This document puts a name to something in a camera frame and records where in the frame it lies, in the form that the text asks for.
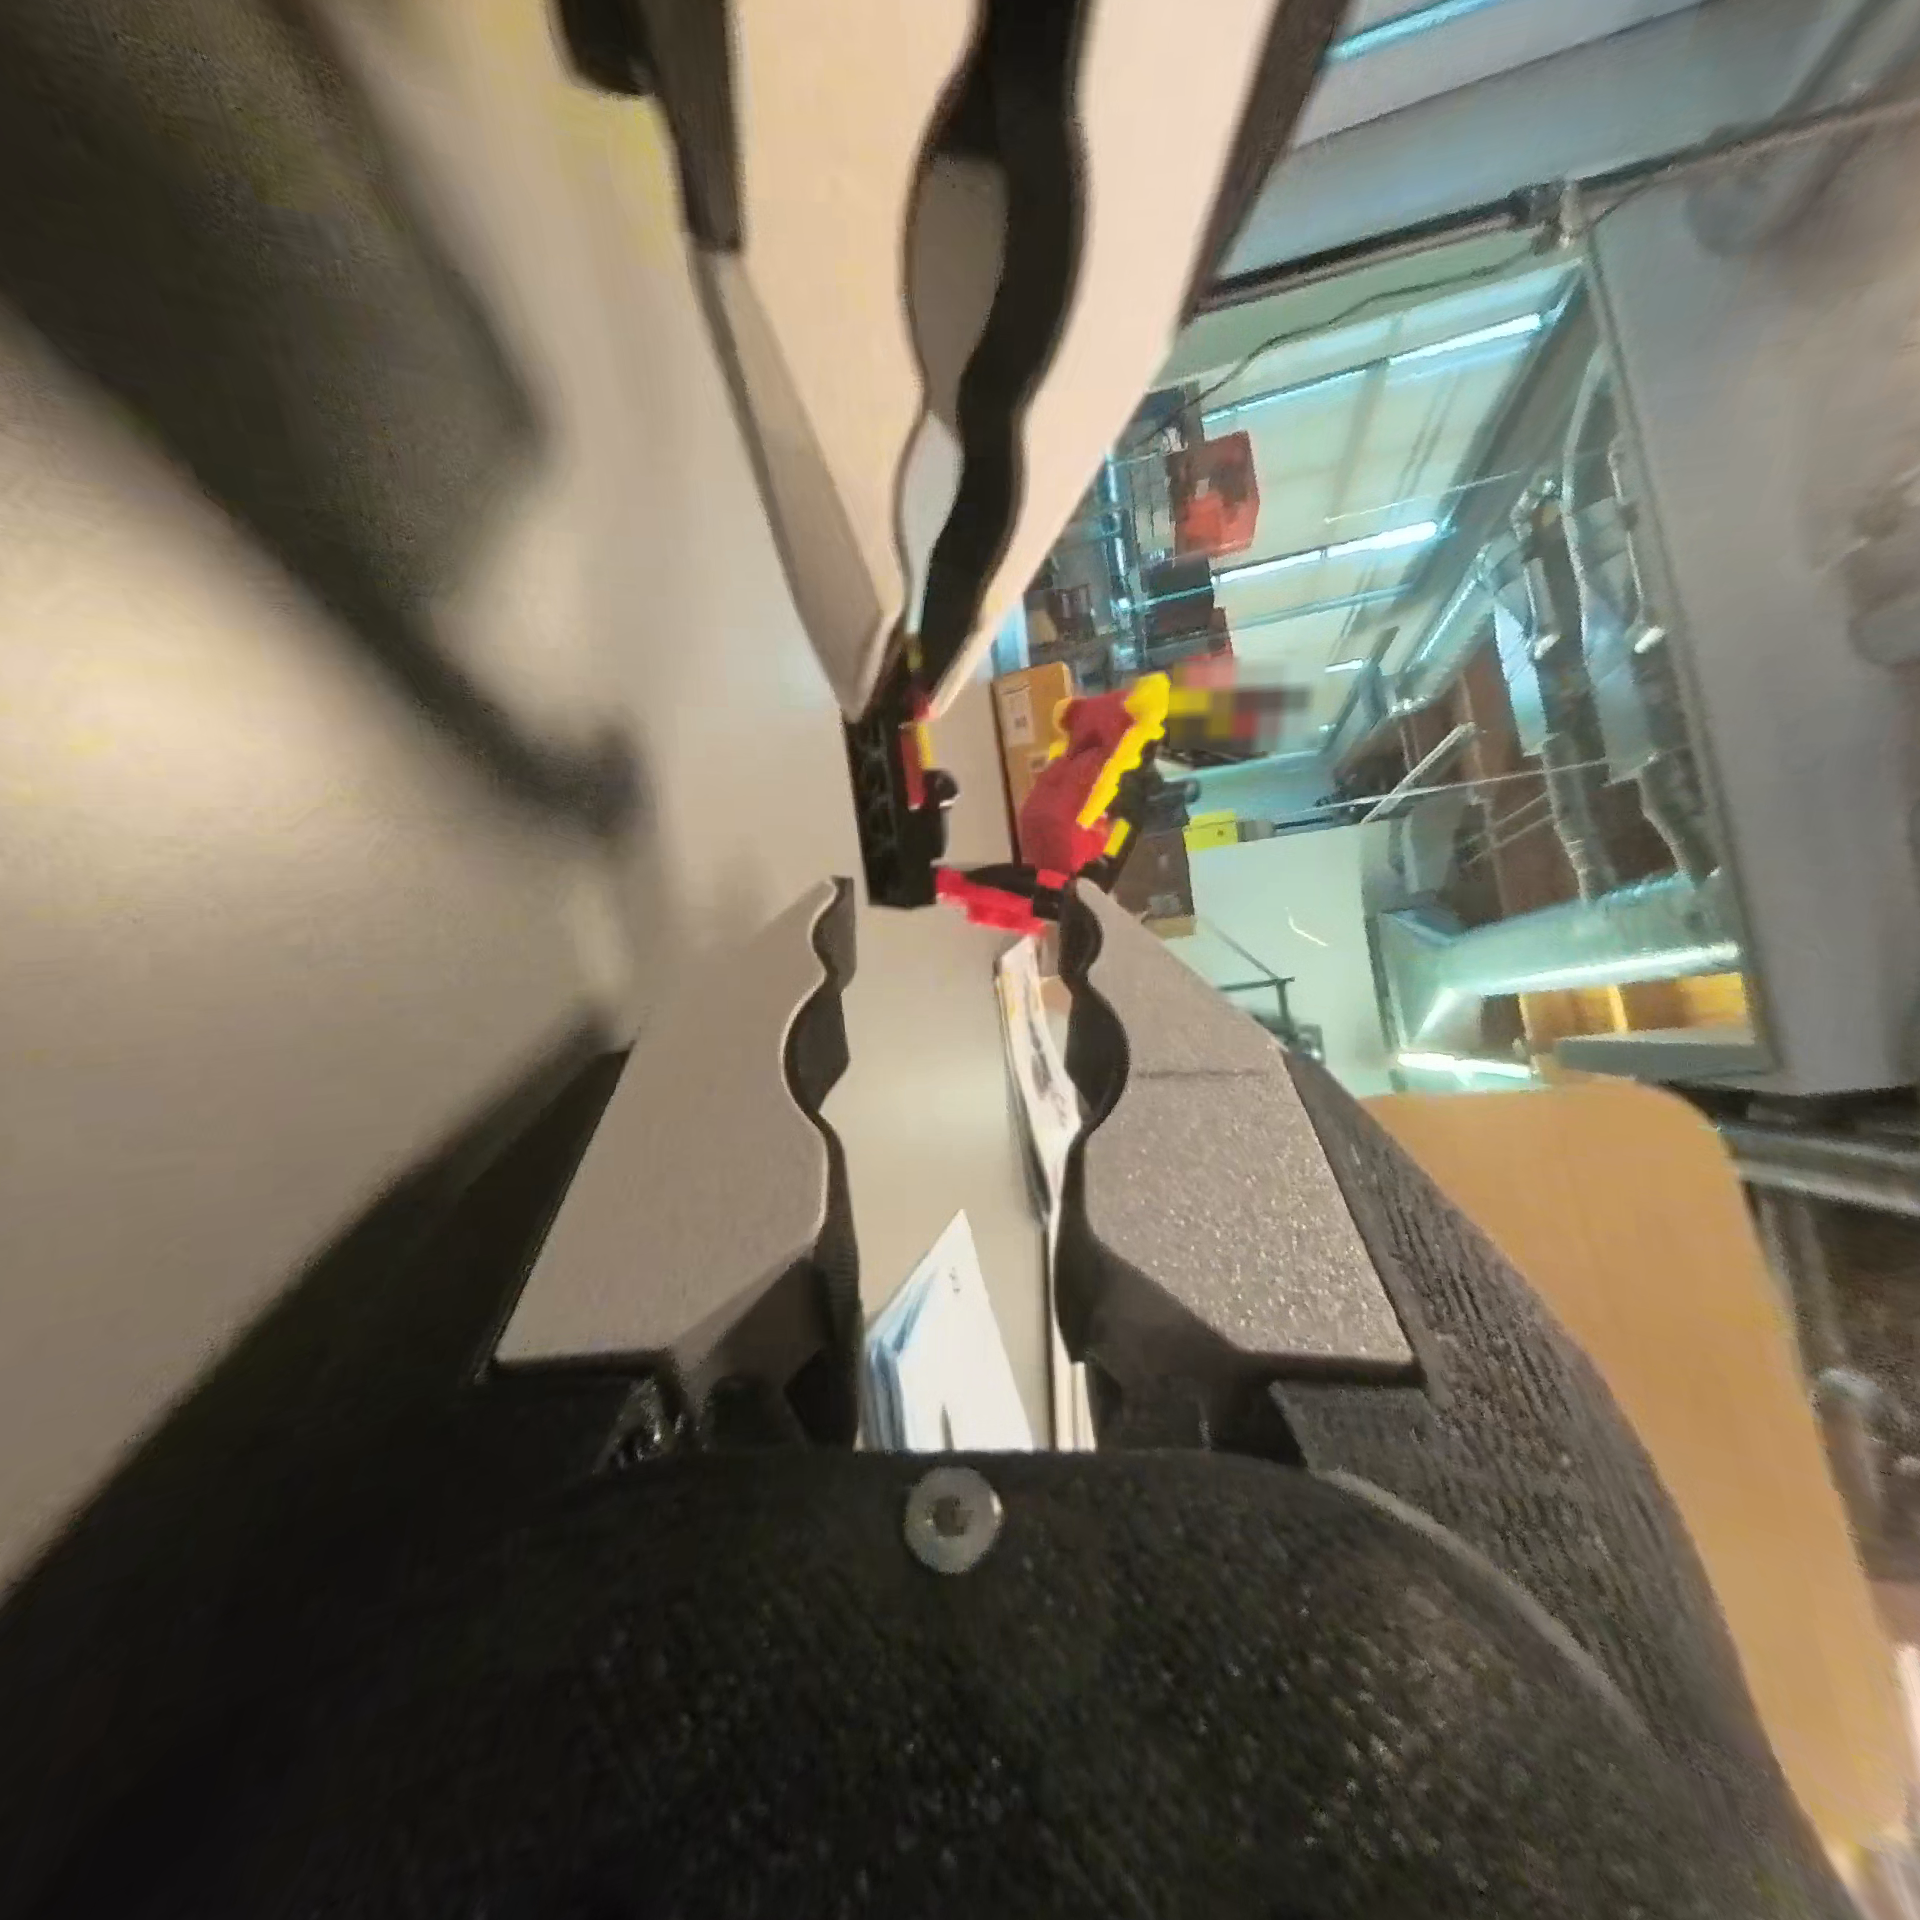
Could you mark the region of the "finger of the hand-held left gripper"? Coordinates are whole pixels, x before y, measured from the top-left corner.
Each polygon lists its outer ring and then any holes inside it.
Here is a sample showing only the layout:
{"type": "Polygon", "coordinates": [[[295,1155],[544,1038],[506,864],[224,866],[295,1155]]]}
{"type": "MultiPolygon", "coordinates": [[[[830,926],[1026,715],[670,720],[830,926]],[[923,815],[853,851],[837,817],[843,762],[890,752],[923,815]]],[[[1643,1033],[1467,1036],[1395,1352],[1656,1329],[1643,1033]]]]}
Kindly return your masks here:
{"type": "Polygon", "coordinates": [[[954,503],[907,295],[936,111],[976,4],[730,4],[740,240],[708,318],[787,584],[842,710],[869,710],[954,503]]]}
{"type": "Polygon", "coordinates": [[[918,595],[962,682],[1162,370],[1293,126],[1293,4],[989,4],[1006,228],[918,595]]]}

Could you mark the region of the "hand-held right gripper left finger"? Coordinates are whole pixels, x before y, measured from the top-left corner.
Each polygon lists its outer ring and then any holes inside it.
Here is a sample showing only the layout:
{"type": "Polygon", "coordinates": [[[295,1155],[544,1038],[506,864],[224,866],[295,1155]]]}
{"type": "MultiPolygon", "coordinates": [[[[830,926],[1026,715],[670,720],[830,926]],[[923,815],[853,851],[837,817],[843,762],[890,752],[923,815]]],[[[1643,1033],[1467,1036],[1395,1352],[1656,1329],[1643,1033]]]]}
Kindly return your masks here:
{"type": "Polygon", "coordinates": [[[858,1443],[858,1238],[826,1116],[855,970],[855,889],[827,879],[672,983],[566,1177],[499,1369],[624,1377],[708,1436],[740,1418],[858,1443]]]}

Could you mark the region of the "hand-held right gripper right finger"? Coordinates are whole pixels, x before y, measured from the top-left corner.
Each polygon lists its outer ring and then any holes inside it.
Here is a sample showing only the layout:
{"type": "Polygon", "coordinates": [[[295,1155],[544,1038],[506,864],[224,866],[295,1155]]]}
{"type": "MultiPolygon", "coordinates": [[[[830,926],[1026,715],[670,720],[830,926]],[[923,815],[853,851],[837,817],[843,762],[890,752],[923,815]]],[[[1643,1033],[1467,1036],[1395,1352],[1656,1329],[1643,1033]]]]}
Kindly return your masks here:
{"type": "Polygon", "coordinates": [[[1287,1047],[1111,899],[1062,904],[1078,1110],[1052,1283],[1099,1449],[1287,1449],[1292,1388],[1422,1362],[1287,1047]]]}

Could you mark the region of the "black red yellow lego model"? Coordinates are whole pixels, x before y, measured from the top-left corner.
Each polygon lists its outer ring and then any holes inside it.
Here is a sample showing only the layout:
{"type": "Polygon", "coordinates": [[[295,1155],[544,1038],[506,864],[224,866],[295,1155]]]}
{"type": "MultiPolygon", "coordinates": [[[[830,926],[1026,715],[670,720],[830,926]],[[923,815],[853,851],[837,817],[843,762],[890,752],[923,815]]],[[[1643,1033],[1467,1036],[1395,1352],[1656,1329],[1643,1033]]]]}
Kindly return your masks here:
{"type": "Polygon", "coordinates": [[[1156,755],[1172,680],[1072,697],[1062,739],[1029,787],[1015,855],[974,868],[949,862],[957,782],[931,747],[931,700],[901,667],[846,726],[855,838],[869,900],[893,910],[947,905],[979,929],[1037,939],[1058,926],[1072,888],[1111,892],[1162,792],[1156,755]]]}

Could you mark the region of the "orange cardboard lego box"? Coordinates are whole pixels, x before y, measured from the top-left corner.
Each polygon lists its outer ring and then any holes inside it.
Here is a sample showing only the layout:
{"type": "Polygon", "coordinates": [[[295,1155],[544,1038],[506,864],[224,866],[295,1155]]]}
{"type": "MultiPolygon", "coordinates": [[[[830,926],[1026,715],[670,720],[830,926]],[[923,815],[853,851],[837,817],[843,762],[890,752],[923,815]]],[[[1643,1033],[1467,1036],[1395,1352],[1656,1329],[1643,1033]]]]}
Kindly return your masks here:
{"type": "Polygon", "coordinates": [[[1072,880],[1109,894],[1164,939],[1196,934],[1184,793],[1159,768],[1167,720],[1190,707],[1171,674],[1074,692],[1060,663],[991,686],[1015,817],[1011,862],[974,871],[967,918],[1037,938],[1072,880]]]}

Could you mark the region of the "closed instruction booklet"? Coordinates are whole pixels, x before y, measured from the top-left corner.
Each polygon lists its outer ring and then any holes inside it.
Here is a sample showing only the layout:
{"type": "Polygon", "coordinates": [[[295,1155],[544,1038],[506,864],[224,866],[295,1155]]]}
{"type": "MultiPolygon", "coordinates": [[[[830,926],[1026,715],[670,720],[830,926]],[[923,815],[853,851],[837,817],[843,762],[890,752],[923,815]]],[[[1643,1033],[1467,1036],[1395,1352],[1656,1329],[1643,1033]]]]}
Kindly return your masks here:
{"type": "Polygon", "coordinates": [[[1035,938],[1012,942],[994,964],[1002,1055],[1012,1091],[1015,1123],[1023,1140],[1023,1164],[1032,1207],[1046,1242],[1060,1222],[1066,1174],[1082,1137],[1084,1112],[1067,1075],[1066,1041],[1046,1001],[1050,976],[1042,972],[1035,938]]]}

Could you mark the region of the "open instruction booklet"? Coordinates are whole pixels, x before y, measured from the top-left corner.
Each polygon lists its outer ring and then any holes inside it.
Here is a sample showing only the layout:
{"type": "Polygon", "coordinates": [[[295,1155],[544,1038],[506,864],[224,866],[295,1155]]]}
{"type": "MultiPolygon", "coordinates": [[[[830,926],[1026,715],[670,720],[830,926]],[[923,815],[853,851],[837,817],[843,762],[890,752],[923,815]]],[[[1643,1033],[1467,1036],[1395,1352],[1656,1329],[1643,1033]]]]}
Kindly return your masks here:
{"type": "Polygon", "coordinates": [[[882,1455],[1030,1455],[1094,1448],[1086,1369],[1050,1334],[1050,1414],[1026,1416],[1016,1369],[976,1254],[955,1211],[861,1343],[864,1449],[882,1455]]]}

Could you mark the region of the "metal shelf rack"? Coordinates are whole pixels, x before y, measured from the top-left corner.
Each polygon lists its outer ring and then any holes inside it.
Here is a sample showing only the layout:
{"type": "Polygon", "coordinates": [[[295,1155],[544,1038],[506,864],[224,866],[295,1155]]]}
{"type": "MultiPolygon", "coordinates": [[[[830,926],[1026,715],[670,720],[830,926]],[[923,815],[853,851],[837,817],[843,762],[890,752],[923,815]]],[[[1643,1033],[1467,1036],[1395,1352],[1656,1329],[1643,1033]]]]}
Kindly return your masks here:
{"type": "Polygon", "coordinates": [[[1218,603],[1229,560],[1172,553],[1165,456],[1234,432],[1184,388],[1151,391],[1023,592],[1023,663],[1066,666],[1084,691],[1167,667],[1164,647],[1218,603]]]}

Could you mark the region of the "silver ventilation duct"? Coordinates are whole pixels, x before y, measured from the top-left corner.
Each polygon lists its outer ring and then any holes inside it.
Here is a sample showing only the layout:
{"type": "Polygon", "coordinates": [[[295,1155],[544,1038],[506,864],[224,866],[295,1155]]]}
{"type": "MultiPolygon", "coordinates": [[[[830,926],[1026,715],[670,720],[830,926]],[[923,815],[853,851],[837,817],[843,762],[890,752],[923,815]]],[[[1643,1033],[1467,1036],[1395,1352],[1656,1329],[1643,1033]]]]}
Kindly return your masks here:
{"type": "Polygon", "coordinates": [[[1486,1001],[1740,972],[1743,929],[1730,894],[1679,874],[1555,904],[1477,929],[1434,905],[1371,918],[1383,1001],[1406,1050],[1467,1041],[1486,1001]]]}

